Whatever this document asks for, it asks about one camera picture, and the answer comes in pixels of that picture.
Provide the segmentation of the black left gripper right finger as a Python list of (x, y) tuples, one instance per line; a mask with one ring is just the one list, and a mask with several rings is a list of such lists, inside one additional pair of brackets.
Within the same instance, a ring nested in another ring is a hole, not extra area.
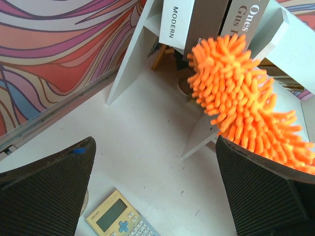
[(313, 236), (315, 177), (218, 137), (216, 156), (237, 235)]

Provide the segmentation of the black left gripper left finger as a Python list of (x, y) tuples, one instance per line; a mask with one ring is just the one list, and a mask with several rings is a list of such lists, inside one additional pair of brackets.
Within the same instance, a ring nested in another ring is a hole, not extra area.
[(87, 137), (50, 156), (0, 175), (2, 236), (72, 236), (94, 165)]

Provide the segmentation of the orange microfiber duster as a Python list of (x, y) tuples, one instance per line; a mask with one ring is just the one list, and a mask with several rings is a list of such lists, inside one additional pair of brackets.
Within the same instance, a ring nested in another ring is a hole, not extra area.
[[(187, 56), (189, 65), (194, 70), (194, 75), (188, 78), (192, 97), (203, 108), (204, 113), (207, 110), (206, 100), (212, 96), (220, 99), (220, 109), (214, 122), (217, 128), (223, 128), (224, 122), (227, 122), (228, 126), (227, 130), (219, 135), (267, 159), (314, 174), (314, 144), (303, 141), (298, 135), (302, 127), (295, 124), (297, 116), (294, 110), (275, 112), (277, 95), (273, 92), (274, 79), (268, 77), (265, 70), (258, 69), (260, 61), (251, 58), (251, 52), (244, 50), (245, 44), (246, 37), (235, 34), (202, 39), (200, 44), (194, 46)], [(194, 83), (201, 83), (203, 87), (205, 83), (194, 81), (193, 77), (197, 75), (200, 61), (211, 57), (219, 62), (223, 62), (224, 57), (236, 61), (240, 70), (247, 76), (245, 83), (251, 84), (251, 88), (241, 90), (246, 93), (246, 98), (254, 96), (253, 103), (214, 93), (210, 88), (204, 91), (205, 98), (197, 97), (201, 91), (197, 90)]]

